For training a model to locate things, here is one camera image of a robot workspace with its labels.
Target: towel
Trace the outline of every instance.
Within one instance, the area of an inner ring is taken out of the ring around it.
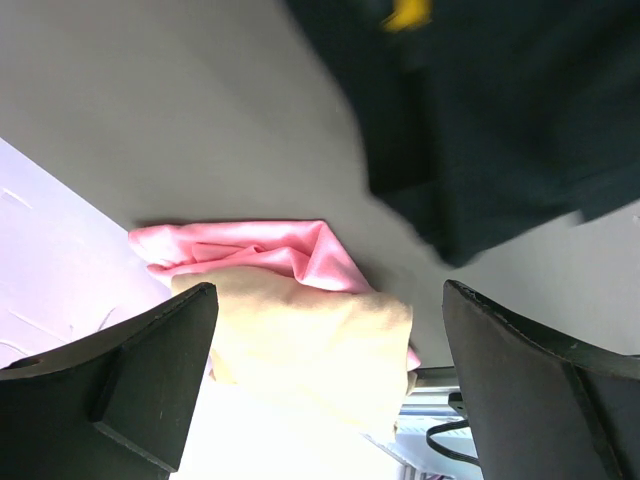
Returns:
[[[411,308],[378,292],[327,292],[255,267],[176,275],[172,293],[216,285],[217,382],[388,437],[409,386]]]
[[[174,275],[253,266],[322,290],[374,291],[321,220],[160,225],[133,230],[129,244],[165,285]],[[411,348],[407,356],[409,370],[420,365]]]

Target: black cloth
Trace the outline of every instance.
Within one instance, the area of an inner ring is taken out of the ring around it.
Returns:
[[[389,34],[385,1],[285,3],[355,114],[371,192],[445,262],[640,197],[640,2],[435,0]]]

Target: beige towel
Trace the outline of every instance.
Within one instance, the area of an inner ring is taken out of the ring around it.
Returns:
[[[410,307],[383,293],[327,292],[255,267],[177,275],[173,294],[200,282],[218,290],[217,382],[364,433],[392,433],[408,388]]]

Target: pink cloth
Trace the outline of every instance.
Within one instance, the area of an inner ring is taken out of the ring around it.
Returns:
[[[321,220],[160,225],[133,230],[129,243],[150,263],[149,272],[166,285],[174,275],[251,266],[322,290],[373,290]],[[409,349],[409,369],[419,364]]]

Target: wire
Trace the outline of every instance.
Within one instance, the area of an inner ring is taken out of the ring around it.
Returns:
[[[436,442],[433,438],[433,435],[437,435],[438,433],[451,432],[453,430],[460,430],[463,428],[467,428],[469,426],[469,420],[460,420],[458,422],[449,422],[444,423],[442,425],[436,425],[435,427],[431,427],[427,430],[427,445],[433,448],[440,455],[444,455],[451,460],[456,460],[458,462],[470,463],[471,465],[475,465],[476,467],[480,466],[480,462],[476,457],[472,457],[471,455],[465,455],[464,453],[454,452],[453,450],[445,447],[444,445]]]

